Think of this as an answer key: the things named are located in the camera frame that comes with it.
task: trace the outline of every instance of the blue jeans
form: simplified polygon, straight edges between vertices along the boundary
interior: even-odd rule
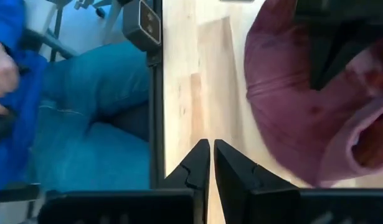
[[[98,121],[148,100],[146,55],[130,42],[111,44],[52,63],[44,75],[35,181],[58,191],[147,189],[148,143]]]

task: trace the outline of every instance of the wooden floor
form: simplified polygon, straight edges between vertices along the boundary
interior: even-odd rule
[[[246,100],[244,44],[264,0],[163,0],[164,118],[167,175],[198,140],[223,139],[300,187],[263,144]],[[209,223],[224,223],[213,161]],[[383,187],[383,173],[335,187]]]

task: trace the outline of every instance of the chair leg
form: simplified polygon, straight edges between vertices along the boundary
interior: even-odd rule
[[[48,45],[49,47],[52,48],[52,52],[54,51],[55,53],[59,52],[63,58],[68,59],[72,58],[74,56],[77,56],[78,53],[76,51],[64,46],[61,44],[61,42],[54,38],[53,36],[46,34],[43,39],[43,43]]]
[[[104,28],[104,39],[103,43],[108,43],[108,38],[111,34],[111,30],[118,18],[120,12],[122,10],[122,5],[117,0],[112,0],[111,9],[108,13],[108,19],[106,20],[105,28]]]
[[[63,10],[64,10],[63,7],[60,7],[59,10],[57,10],[57,18],[55,19],[54,37],[57,40],[59,39],[59,36],[60,36],[60,28],[61,28]],[[57,51],[55,49],[52,49],[52,53],[50,55],[50,61],[55,62],[56,56],[57,56]]]

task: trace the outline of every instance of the maroon sweatshirt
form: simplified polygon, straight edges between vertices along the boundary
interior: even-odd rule
[[[265,144],[311,185],[383,169],[383,40],[322,91],[310,90],[310,42],[296,0],[266,0],[245,44],[247,98]]]

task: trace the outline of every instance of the black metal frame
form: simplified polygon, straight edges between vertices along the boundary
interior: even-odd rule
[[[0,190],[0,203],[35,200],[35,198],[37,198],[38,195],[38,185],[19,185],[17,188]]]
[[[153,10],[161,18],[162,0],[153,1]],[[149,145],[151,148],[150,177],[151,188],[158,188],[165,179],[164,158],[164,93],[163,93],[163,36],[158,50],[147,53],[151,69],[149,96]]]

